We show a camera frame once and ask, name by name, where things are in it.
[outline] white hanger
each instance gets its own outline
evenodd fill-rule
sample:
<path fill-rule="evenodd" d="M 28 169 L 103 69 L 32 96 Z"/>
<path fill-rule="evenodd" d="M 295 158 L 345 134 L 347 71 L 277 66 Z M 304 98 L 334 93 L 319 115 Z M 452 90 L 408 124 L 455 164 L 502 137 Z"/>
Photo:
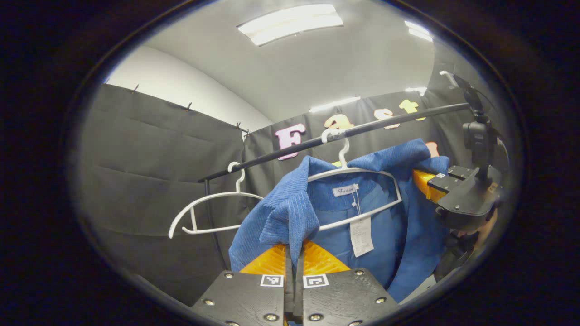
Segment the white hanger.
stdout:
<path fill-rule="evenodd" d="M 340 129 L 326 129 L 325 131 L 322 132 L 321 135 L 321 140 L 323 144 L 327 143 L 327 137 L 329 133 L 332 133 L 333 135 L 340 135 L 341 133 L 343 133 L 344 130 L 340 130 Z M 350 148 L 350 142 L 349 139 L 345 137 L 345 146 L 340 150 L 340 152 L 338 153 L 338 157 L 340 159 L 340 169 L 334 169 L 334 170 L 330 170 L 330 171 L 326 171 L 326 172 L 322 172 L 322 173 L 318 173 L 315 174 L 313 176 L 309 176 L 308 177 L 308 182 L 311 181 L 315 181 L 318 179 L 322 179 L 325 178 L 327 176 L 333 176 L 333 175 L 339 175 L 339 174 L 343 174 L 343 173 L 354 173 L 354 172 L 370 172 L 370 173 L 378 173 L 378 174 L 382 174 L 382 175 L 386 175 L 388 177 L 390 177 L 391 179 L 393 179 L 393 183 L 395 184 L 395 190 L 397 192 L 397 200 L 390 202 L 384 206 L 381 206 L 379 208 L 375 208 L 372 211 L 366 212 L 366 213 L 362 213 L 359 214 L 357 216 L 353 216 L 352 218 L 348 218 L 346 220 L 342 220 L 342 221 L 338 221 L 338 222 L 334 222 L 334 223 L 330 223 L 330 224 L 326 224 L 320 227 L 319 231 L 324 231 L 324 230 L 328 230 L 328 229 L 332 229 L 333 227 L 337 227 L 337 226 L 341 226 L 344 224 L 348 224 L 350 222 L 354 222 L 354 221 L 358 221 L 360 219 L 366 218 L 367 216 L 371 216 L 375 213 L 378 213 L 380 211 L 384 211 L 385 209 L 388 209 L 392 206 L 397 205 L 398 203 L 400 203 L 401 201 L 403 201 L 401 199 L 401 193 L 399 192 L 399 188 L 398 188 L 398 183 L 397 180 L 394 178 L 394 176 L 390 173 L 387 173 L 385 171 L 371 171 L 371 170 L 367 170 L 367 169 L 361 169 L 361 168 L 349 168 L 346 166 L 346 160 L 345 160 L 345 154 L 349 151 Z"/>
<path fill-rule="evenodd" d="M 231 172 L 231 168 L 234 165 L 238 165 L 238 164 L 240 164 L 240 163 L 238 163 L 238 162 L 232 162 L 232 163 L 230 163 L 230 165 L 227 167 L 227 171 L 228 172 Z M 182 216 L 188 210 L 191 212 L 191 224 L 193 224 L 193 231 L 187 230 L 185 227 L 182 227 L 182 230 L 185 231 L 185 233 L 189 233 L 189 234 L 214 233 L 214 232 L 220 232 L 220 231 L 226 231 L 226 230 L 233 230 L 233 229 L 239 228 L 240 227 L 239 225 L 233 225 L 233 226 L 226 226 L 226 227 L 217 227 L 215 229 L 198 230 L 197 229 L 197 223 L 195 222 L 195 213 L 193 211 L 193 208 L 197 204 L 199 204 L 201 202 L 204 202 L 206 200 L 210 200 L 210 199 L 218 198 L 218 197 L 231 196 L 231 195 L 253 197 L 253 198 L 258 198 L 260 200 L 264 199 L 263 197 L 260 197 L 258 195 L 240 192 L 240 183 L 242 181 L 244 181 L 244 179 L 246 178 L 246 172 L 244 171 L 244 169 L 242 169 L 241 171 L 242 171 L 242 177 L 239 178 L 235 182 L 235 192 L 219 193 L 219 194 L 208 195 L 208 196 L 205 196 L 205 197 L 201 197 L 200 199 L 198 199 L 198 200 L 192 202 L 191 204 L 189 204 L 188 206 L 185 206 L 185 208 L 183 208 L 182 211 L 179 212 L 179 214 L 173 219 L 173 222 L 171 223 L 171 227 L 169 228 L 169 238 L 170 239 L 173 238 L 173 232 L 175 231 L 175 227 L 177 227 L 177 223 L 179 223 L 179 220 L 182 218 Z"/>

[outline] clothing rack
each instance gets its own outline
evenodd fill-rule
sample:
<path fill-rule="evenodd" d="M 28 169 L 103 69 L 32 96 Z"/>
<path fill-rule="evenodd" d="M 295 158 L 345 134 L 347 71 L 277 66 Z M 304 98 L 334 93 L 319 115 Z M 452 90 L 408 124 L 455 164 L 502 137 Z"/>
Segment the clothing rack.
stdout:
<path fill-rule="evenodd" d="M 409 114 L 401 114 L 401 115 L 397 115 L 396 117 L 393 117 L 391 119 L 377 120 L 377 121 L 368 122 L 366 124 L 354 126 L 350 129 L 344 130 L 344 132 L 341 133 L 340 135 L 334 135 L 334 136 L 328 135 L 328 141 L 333 142 L 335 140 L 342 139 L 344 137 L 351 137 L 351 136 L 359 135 L 361 133 L 380 129 L 380 128 L 383 128 L 386 126 L 396 125 L 396 124 L 400 124 L 402 122 L 412 121 L 412 120 L 419 119 L 419 118 L 431 117 L 433 115 L 438 115 L 438 114 L 445 114 L 445 113 L 457 112 L 457 111 L 461 111 L 461 110 L 467 110 L 469 108 L 470 108 L 469 104 L 459 103 L 459 104 L 451 104 L 451 105 L 447 105 L 447 106 L 430 108 L 426 111 L 420 111 L 420 112 L 409 113 Z M 228 170 L 216 172 L 212 175 L 206 176 L 206 177 L 198 180 L 198 182 L 205 183 L 206 181 L 216 179 L 216 178 L 219 178 L 221 176 L 228 175 L 230 173 L 234 173 L 234 172 L 239 171 L 241 169 L 249 168 L 250 166 L 258 165 L 258 164 L 268 162 L 271 160 L 275 160 L 276 158 L 279 158 L 279 157 L 282 157 L 282 156 L 285 156 L 288 154 L 292 154 L 292 153 L 295 153 L 298 151 L 303 151 L 303 150 L 306 150 L 308 148 L 320 146 L 320 145 L 322 145 L 322 138 L 321 137 L 310 139 L 310 140 L 307 140 L 303 143 L 296 144 L 296 145 L 293 145 L 293 146 L 290 146 L 290 147 L 287 147 L 287 148 L 284 148 L 281 150 L 277 150 L 277 151 L 272 152 L 270 154 L 262 155 L 260 157 L 254 158 L 253 160 L 249 160 L 249 161 L 243 162 L 239 165 L 235 165 L 232 167 L 231 172 L 228 172 Z"/>

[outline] blue corduroy fabric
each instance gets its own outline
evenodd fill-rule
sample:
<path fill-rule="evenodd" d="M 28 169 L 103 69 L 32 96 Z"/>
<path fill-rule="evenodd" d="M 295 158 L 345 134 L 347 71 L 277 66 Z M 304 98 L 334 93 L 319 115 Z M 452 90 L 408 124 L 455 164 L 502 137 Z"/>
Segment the blue corduroy fabric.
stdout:
<path fill-rule="evenodd" d="M 308 238 L 351 268 L 372 265 L 370 271 L 398 302 L 421 284 L 437 266 L 448 230 L 436 221 L 435 204 L 414 185 L 412 169 L 446 174 L 449 159 L 431 158 L 423 140 L 415 139 L 357 158 L 347 165 L 386 171 L 398 182 L 403 202 L 371 218 L 373 251 L 355 258 L 349 226 L 319 234 L 320 220 L 327 224 L 356 215 L 351 205 L 353 197 L 335 197 L 332 188 L 357 183 L 359 208 L 364 212 L 396 199 L 392 180 L 374 173 L 347 173 L 308 183 L 309 176 L 338 167 L 307 156 L 242 222 L 229 249 L 232 270 L 240 271 L 278 243 L 289 244 L 292 263 L 296 265 L 302 242 Z M 395 274 L 397 260 L 400 264 Z"/>

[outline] ceiling light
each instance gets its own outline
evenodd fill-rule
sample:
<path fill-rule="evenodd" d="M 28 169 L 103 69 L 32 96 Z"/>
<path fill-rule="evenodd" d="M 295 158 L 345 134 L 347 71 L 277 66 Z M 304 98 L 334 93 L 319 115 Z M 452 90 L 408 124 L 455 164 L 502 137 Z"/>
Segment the ceiling light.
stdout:
<path fill-rule="evenodd" d="M 405 88 L 405 92 L 419 92 L 419 95 L 425 95 L 427 87 Z"/>
<path fill-rule="evenodd" d="M 423 33 L 423 32 L 419 32 L 417 30 L 409 29 L 409 34 L 414 35 L 416 37 L 420 37 L 422 39 L 426 39 L 429 42 L 433 42 L 433 38 L 430 37 L 429 35 Z"/>
<path fill-rule="evenodd" d="M 407 27 L 409 27 L 410 30 L 416 30 L 416 31 L 419 31 L 419 32 L 422 32 L 424 34 L 429 35 L 429 31 L 426 30 L 425 28 L 423 28 L 422 26 L 414 24 L 410 21 L 405 21 L 405 25 L 407 25 Z"/>
<path fill-rule="evenodd" d="M 323 105 L 319 105 L 319 106 L 313 106 L 308 111 L 310 111 L 310 112 L 317 112 L 317 111 L 324 110 L 325 108 L 331 108 L 331 107 L 343 105 L 343 104 L 346 104 L 346 103 L 358 101 L 360 99 L 361 99 L 360 96 L 349 97 L 348 99 L 338 100 L 338 101 L 330 102 L 330 103 L 323 104 Z"/>
<path fill-rule="evenodd" d="M 332 5 L 318 4 L 279 10 L 238 26 L 257 45 L 302 31 L 343 26 Z"/>

